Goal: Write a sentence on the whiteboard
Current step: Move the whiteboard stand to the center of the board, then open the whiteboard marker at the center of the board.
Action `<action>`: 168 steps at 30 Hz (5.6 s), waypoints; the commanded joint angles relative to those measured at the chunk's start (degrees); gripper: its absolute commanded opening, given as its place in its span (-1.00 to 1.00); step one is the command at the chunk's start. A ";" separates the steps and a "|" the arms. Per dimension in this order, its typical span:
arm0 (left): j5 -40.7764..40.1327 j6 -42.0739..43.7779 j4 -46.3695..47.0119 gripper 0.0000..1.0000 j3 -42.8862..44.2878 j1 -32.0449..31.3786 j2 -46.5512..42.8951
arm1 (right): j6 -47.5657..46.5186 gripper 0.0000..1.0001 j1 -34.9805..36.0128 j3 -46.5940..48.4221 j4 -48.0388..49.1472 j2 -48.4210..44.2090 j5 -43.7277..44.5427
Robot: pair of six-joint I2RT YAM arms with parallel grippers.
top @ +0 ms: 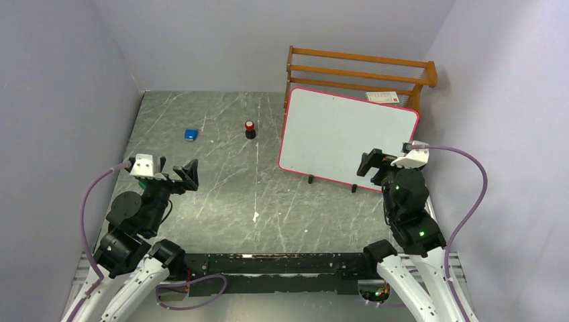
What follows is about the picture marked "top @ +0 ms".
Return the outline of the pink framed whiteboard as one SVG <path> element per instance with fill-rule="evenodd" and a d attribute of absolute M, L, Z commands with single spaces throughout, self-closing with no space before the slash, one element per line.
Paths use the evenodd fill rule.
<path fill-rule="evenodd" d="M 357 176 L 364 153 L 401 156 L 413 139 L 416 111 L 295 87 L 289 95 L 278 166 L 282 170 L 380 191 L 374 173 Z"/>

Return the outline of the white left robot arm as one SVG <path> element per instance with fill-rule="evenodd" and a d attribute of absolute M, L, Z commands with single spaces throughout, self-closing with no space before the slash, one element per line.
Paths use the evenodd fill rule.
<path fill-rule="evenodd" d="M 96 250 L 82 239 L 90 269 L 63 321 L 125 321 L 161 282 L 185 273 L 180 246 L 167 239 L 150 244 L 149 239 L 158 235 L 171 195 L 199 188 L 199 162 L 174 166 L 177 179 L 163 171 L 165 163 L 164 156 L 136 154 L 105 172 L 128 171 L 143 192 L 127 191 L 113 200 L 105 217 L 107 233 Z"/>

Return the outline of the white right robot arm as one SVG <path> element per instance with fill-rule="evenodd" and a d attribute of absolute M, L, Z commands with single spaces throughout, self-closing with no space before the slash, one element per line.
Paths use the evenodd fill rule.
<path fill-rule="evenodd" d="M 377 168 L 370 181 L 380 187 L 384 220 L 422 281 L 415 279 L 385 239 L 364 248 L 362 269 L 371 278 L 381 277 L 416 321 L 477 321 L 450 264 L 453 239 L 445 239 L 426 209 L 429 190 L 421 170 L 432 149 L 405 143 L 401 157 L 373 149 L 362 155 L 357 170 L 364 177 Z"/>

